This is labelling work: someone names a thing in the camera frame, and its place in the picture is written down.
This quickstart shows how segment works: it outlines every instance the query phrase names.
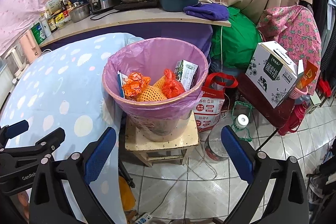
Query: green bag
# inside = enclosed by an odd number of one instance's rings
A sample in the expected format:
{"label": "green bag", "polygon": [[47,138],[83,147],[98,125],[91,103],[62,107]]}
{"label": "green bag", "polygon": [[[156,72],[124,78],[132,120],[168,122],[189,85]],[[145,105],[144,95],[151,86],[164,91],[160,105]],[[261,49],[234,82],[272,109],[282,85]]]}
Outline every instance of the green bag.
{"label": "green bag", "polygon": [[210,58],[221,60],[221,28],[223,66],[246,70],[255,48],[262,42],[256,25],[238,8],[227,7],[230,13],[231,27],[212,25],[212,45]]}

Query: white bottle cap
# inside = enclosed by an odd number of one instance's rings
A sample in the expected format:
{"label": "white bottle cap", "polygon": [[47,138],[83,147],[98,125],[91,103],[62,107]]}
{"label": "white bottle cap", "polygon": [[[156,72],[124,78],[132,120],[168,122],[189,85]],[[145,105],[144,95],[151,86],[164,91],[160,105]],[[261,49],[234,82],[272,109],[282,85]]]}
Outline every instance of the white bottle cap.
{"label": "white bottle cap", "polygon": [[237,118],[236,118],[236,125],[237,127],[239,127],[240,129],[245,128],[249,123],[249,119],[246,115],[244,114],[240,114]]}

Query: purple garbage bag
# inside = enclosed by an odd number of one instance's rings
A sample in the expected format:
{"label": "purple garbage bag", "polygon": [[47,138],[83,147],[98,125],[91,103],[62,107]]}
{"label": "purple garbage bag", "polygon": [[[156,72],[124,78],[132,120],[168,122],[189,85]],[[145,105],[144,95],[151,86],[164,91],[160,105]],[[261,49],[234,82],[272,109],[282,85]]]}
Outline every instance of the purple garbage bag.
{"label": "purple garbage bag", "polygon": [[[159,102],[136,102],[120,97],[118,70],[125,75],[140,72],[151,77],[150,85],[153,85],[164,75],[165,69],[174,71],[176,63],[183,59],[198,65],[196,84],[187,92]],[[128,115],[147,119],[179,119],[199,101],[207,75],[207,59],[196,46],[178,39],[157,37],[130,44],[110,56],[103,71],[102,82],[105,90]]]}

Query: countertop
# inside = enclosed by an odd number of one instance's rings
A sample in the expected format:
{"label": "countertop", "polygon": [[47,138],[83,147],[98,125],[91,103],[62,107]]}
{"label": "countertop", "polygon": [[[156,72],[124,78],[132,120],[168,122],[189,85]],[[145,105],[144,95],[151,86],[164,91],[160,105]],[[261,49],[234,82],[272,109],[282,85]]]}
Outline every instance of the countertop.
{"label": "countertop", "polygon": [[[110,10],[101,15],[96,16],[99,18],[115,10]],[[92,15],[79,22],[73,23],[70,21],[64,28],[57,30],[46,40],[44,40],[40,47],[46,46],[58,40],[71,37],[76,34],[84,33],[87,31],[112,27],[117,25],[134,24],[142,22],[192,22],[219,25],[224,27],[231,27],[228,20],[225,21],[211,21],[198,17],[193,17],[185,14],[184,12],[166,12],[159,8],[129,10],[124,12],[117,12],[115,14],[104,17],[100,20],[93,21],[90,19]]]}

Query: cow illustration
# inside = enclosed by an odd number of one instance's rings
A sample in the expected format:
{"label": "cow illustration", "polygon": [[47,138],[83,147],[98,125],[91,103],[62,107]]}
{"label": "cow illustration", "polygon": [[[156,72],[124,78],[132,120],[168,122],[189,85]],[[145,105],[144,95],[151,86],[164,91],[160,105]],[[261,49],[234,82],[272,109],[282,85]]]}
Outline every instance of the cow illustration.
{"label": "cow illustration", "polygon": [[259,80],[258,80],[259,85],[263,88],[263,90],[265,90],[267,92],[267,82],[266,79],[262,76],[260,76]]}

